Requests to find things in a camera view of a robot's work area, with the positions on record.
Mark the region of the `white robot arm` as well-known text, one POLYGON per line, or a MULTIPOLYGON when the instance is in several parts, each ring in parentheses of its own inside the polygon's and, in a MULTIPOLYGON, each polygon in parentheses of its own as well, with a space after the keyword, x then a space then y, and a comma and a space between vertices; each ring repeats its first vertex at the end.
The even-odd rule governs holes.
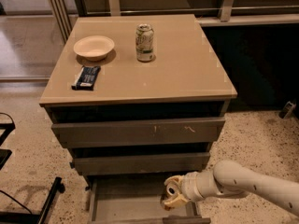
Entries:
POLYGON ((164 181, 165 210, 209 197, 243 198, 253 193, 299 216, 299 184, 251 171, 235 161, 219 161, 209 171, 174 175, 164 181))

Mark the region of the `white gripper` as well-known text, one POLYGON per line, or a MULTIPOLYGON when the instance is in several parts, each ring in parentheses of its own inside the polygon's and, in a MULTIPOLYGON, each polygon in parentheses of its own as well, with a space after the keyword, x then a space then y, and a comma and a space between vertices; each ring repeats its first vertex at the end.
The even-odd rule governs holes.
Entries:
POLYGON ((219 193, 216 181, 211 171, 203 171, 201 173, 191 172, 183 175, 173 175, 168 177, 164 184, 174 184, 181 186, 182 194, 173 196, 162 195, 161 206, 164 210, 179 208, 186 205, 189 201, 201 202, 208 197, 216 197, 219 193))

